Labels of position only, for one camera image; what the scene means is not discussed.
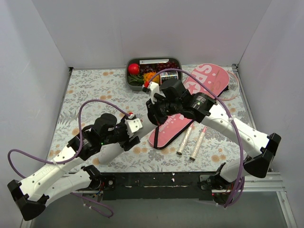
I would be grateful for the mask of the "white shuttlecock tube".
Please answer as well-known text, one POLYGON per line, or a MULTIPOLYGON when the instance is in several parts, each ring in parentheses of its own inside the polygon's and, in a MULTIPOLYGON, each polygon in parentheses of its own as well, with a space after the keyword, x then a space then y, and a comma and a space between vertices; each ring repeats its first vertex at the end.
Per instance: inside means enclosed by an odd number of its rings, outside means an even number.
POLYGON ((114 130, 120 135, 115 134, 114 143, 110 143, 101 150, 98 156, 99 164, 107 165, 121 153, 131 150, 135 145, 139 144, 141 139, 154 130, 157 125, 153 124, 148 115, 144 115, 141 119, 125 119, 122 120, 114 130))

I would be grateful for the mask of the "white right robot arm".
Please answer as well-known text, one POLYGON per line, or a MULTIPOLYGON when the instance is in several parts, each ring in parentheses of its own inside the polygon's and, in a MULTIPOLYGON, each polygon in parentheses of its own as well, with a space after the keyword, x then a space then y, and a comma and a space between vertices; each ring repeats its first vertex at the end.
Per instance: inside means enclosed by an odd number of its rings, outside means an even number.
POLYGON ((261 133, 239 119, 229 117, 215 99, 201 92, 191 94, 178 79, 169 79, 161 85, 146 82, 142 90, 150 94, 146 105, 152 124, 160 126, 169 116, 181 114, 243 146, 241 151, 247 156, 222 164, 215 175, 205 180, 205 185, 219 190, 227 188, 238 177, 266 176, 281 141, 278 134, 261 133))

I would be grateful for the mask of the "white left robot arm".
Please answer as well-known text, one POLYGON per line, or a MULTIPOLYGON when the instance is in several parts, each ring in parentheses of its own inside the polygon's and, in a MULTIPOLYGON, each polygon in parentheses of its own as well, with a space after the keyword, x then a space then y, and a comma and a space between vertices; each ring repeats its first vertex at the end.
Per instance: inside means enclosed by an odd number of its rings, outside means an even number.
POLYGON ((135 115, 125 116, 118 123, 112 114, 102 114, 95 123, 84 127, 72 138, 50 163, 22 180, 11 180, 7 187, 25 221, 39 216, 55 193, 69 193, 76 189, 100 187, 96 168, 83 168, 79 174, 64 178, 72 168, 100 152, 103 145, 114 144, 124 151, 139 143, 136 135, 142 123, 135 115))

